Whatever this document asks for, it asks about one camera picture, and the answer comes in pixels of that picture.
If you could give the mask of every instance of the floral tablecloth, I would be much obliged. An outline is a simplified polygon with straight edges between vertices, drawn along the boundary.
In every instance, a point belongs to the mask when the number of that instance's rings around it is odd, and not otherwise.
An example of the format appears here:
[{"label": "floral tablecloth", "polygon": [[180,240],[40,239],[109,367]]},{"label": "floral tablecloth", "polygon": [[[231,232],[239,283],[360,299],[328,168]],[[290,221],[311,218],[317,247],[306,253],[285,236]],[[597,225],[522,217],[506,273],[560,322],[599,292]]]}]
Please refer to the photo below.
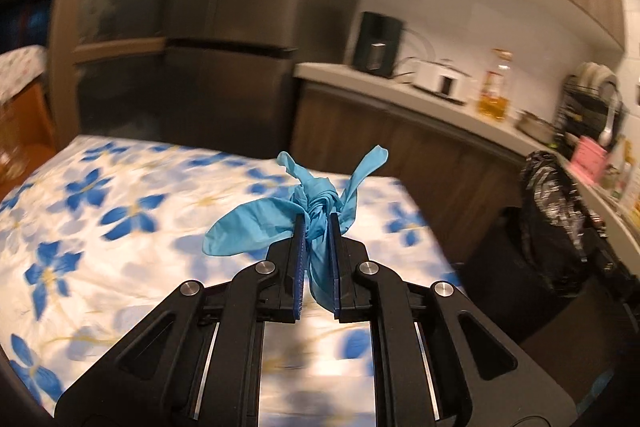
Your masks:
[{"label": "floral tablecloth", "polygon": [[15,96],[47,68],[47,51],[26,46],[0,55],[0,98]]},{"label": "floral tablecloth", "polygon": [[[346,184],[327,176],[338,191]],[[204,233],[238,204],[295,183],[274,160],[76,138],[0,204],[0,345],[34,398],[53,414],[61,393],[181,282],[222,283],[263,259],[208,257]],[[395,179],[365,180],[347,236],[405,280],[456,283]],[[260,425],[375,425],[368,326],[340,325],[308,289],[302,320],[268,323]]]}]

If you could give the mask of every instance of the wooden lower cabinet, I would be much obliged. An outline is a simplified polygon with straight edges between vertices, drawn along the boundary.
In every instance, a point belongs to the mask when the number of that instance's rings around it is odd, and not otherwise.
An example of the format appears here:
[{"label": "wooden lower cabinet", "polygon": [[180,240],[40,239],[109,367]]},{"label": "wooden lower cabinet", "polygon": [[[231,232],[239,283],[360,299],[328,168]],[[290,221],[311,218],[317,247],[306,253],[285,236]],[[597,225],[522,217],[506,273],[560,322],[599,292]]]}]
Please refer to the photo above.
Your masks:
[{"label": "wooden lower cabinet", "polygon": [[519,206],[524,158],[449,124],[378,100],[306,82],[290,151],[296,162],[351,174],[374,146],[375,175],[398,178],[445,256],[463,262],[505,206]]}]

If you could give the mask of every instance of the kitchen counter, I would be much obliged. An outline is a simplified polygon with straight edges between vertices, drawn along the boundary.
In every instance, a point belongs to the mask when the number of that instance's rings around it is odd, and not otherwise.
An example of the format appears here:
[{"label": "kitchen counter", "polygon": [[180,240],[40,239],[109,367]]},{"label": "kitchen counter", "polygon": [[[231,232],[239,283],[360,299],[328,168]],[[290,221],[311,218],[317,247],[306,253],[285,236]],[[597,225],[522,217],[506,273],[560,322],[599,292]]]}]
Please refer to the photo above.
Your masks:
[{"label": "kitchen counter", "polygon": [[[516,153],[527,156],[543,145],[516,130],[513,123],[498,123],[475,112],[472,104],[458,106],[440,100],[410,84],[398,84],[386,78],[361,73],[343,64],[305,62],[297,65],[297,78],[356,92],[381,102],[443,121]],[[640,275],[640,246],[622,220],[595,190],[577,180],[586,203],[607,223],[609,241],[617,256],[631,272]]]}]

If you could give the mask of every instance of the blue cloth on floor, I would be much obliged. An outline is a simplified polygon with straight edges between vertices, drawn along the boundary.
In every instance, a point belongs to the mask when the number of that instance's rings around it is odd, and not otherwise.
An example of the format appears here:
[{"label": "blue cloth on floor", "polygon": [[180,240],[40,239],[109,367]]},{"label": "blue cloth on floor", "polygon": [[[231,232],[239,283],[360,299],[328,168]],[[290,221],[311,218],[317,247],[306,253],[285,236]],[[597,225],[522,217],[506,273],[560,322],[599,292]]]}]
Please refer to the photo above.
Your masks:
[{"label": "blue cloth on floor", "polygon": [[300,180],[288,200],[262,198],[237,206],[223,216],[207,232],[203,251],[207,255],[229,256],[266,248],[271,243],[293,235],[298,214],[305,215],[306,249],[311,295],[323,308],[333,312],[333,285],[327,250],[329,215],[335,212],[340,233],[349,230],[356,219],[357,188],[364,178],[384,165],[388,152],[379,145],[362,159],[353,171],[349,184],[338,192],[327,178],[316,178],[297,165],[286,152],[278,155],[278,163],[287,173]]}]

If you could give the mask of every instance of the silver screw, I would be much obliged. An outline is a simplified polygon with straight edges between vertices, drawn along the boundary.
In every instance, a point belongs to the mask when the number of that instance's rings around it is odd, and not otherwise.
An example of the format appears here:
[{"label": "silver screw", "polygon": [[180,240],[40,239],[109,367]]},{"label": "silver screw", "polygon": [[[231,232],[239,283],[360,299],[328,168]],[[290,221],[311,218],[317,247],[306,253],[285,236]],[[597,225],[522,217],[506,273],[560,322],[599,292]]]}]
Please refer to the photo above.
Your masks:
[{"label": "silver screw", "polygon": [[449,297],[453,295],[453,286],[448,282],[439,282],[435,287],[436,293],[441,297]]},{"label": "silver screw", "polygon": [[262,275],[273,273],[275,269],[276,266],[271,261],[260,261],[260,263],[255,265],[255,270]]},{"label": "silver screw", "polygon": [[358,266],[358,268],[365,275],[376,274],[376,273],[378,273],[378,270],[380,269],[378,267],[378,265],[376,263],[374,263],[373,261],[365,261],[364,263],[360,263],[360,266]]},{"label": "silver screw", "polygon": [[180,293],[188,297],[191,295],[196,295],[196,293],[198,293],[199,291],[200,285],[195,281],[187,281],[182,283],[182,286],[180,286]]}]

